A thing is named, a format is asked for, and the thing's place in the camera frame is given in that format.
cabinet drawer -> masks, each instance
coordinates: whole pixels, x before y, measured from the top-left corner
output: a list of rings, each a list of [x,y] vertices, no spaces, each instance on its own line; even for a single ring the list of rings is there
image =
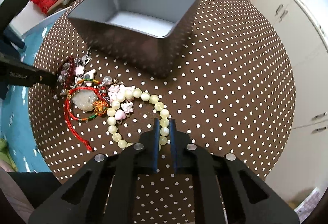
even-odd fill
[[[321,42],[303,60],[292,66],[296,87],[293,128],[328,119],[328,54]]]
[[[292,0],[251,0],[252,4],[273,25]]]

blue cloth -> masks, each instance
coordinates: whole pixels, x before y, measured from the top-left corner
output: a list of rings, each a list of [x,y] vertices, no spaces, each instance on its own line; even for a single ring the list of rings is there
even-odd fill
[[[42,43],[52,25],[39,26],[24,39],[27,46],[21,54],[21,61],[32,65]],[[2,102],[1,132],[7,140],[9,152],[19,172],[48,172],[49,167],[36,146],[28,116],[28,87],[10,86],[7,97]]]

polka dot tablecloth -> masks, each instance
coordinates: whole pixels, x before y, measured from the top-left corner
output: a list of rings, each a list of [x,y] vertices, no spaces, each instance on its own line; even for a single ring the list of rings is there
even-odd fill
[[[44,39],[35,67],[55,72],[68,56],[86,52],[88,46],[66,15]],[[283,151],[294,115],[293,73],[277,33],[248,0],[200,0],[193,32],[167,79],[155,79],[106,53],[93,50],[91,56],[87,70],[96,69],[96,79],[118,76],[127,86],[158,95],[177,129],[187,132],[193,143],[215,155],[234,153],[262,179]],[[95,154],[121,152],[107,131],[106,118],[72,121],[94,148],[89,153],[69,132],[63,100],[54,100],[48,87],[30,88],[28,104],[37,145],[62,183]],[[159,117],[153,109],[149,102],[134,100],[134,113],[119,126],[126,141],[135,143],[152,129]],[[174,174],[169,145],[159,156],[158,173],[138,177],[134,222],[194,221],[191,176]]]

braided string bracelet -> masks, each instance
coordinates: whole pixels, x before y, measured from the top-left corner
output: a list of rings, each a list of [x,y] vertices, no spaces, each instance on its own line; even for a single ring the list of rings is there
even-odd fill
[[[103,115],[104,113],[106,113],[107,109],[108,109],[108,103],[103,99],[103,95],[102,94],[105,94],[106,95],[106,92],[105,93],[102,93],[100,94],[100,90],[97,89],[97,88],[93,88],[93,87],[86,87],[86,86],[79,86],[80,84],[82,84],[83,82],[85,81],[91,81],[95,84],[100,84],[100,82],[94,80],[94,79],[89,79],[89,78],[86,78],[86,79],[82,79],[80,81],[78,81],[71,90],[69,90],[68,92],[68,95],[67,95],[67,98],[65,100],[65,120],[66,120],[66,123],[67,123],[67,126],[69,128],[69,130],[71,131],[71,133],[74,135],[74,137],[76,139],[78,139],[79,141],[81,141],[85,146],[86,148],[89,150],[89,151],[93,151],[92,147],[90,146],[90,142],[88,140],[85,140],[83,139],[77,132],[76,130],[73,128],[72,124],[71,124],[71,121],[70,121],[70,117],[74,120],[77,120],[77,121],[88,121],[88,120],[92,120],[94,118],[96,118],[98,115]],[[71,104],[71,98],[72,96],[74,96],[74,93],[78,90],[92,90],[94,91],[94,93],[97,95],[98,99],[99,100],[96,100],[95,102],[93,102],[92,106],[93,106],[93,109],[95,111],[95,113],[88,117],[88,118],[77,118],[76,116],[74,116],[72,114],[72,112],[70,111],[70,104]]]

white charm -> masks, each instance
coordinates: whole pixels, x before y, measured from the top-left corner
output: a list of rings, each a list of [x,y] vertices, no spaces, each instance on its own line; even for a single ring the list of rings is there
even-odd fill
[[[78,83],[78,81],[81,81],[82,80],[82,78],[80,78],[80,77],[74,77],[74,79],[75,79],[75,84],[77,84]]]
[[[133,102],[121,104],[121,108],[123,109],[125,114],[129,114],[133,112]]]
[[[84,74],[85,75],[89,75],[89,79],[94,79],[95,78],[95,73],[96,70],[92,69],[91,71],[88,71]],[[91,81],[85,81],[86,86],[91,87],[92,86],[92,82]]]
[[[126,93],[125,93],[126,90],[130,90],[130,91],[132,92],[132,95],[130,96],[131,98],[128,98],[128,97],[126,96]],[[125,85],[121,84],[121,85],[120,85],[119,93],[124,94],[125,97],[126,97],[126,99],[127,99],[129,102],[131,102],[131,100],[133,100],[133,90],[134,90],[133,87],[128,87],[128,86],[125,86]]]

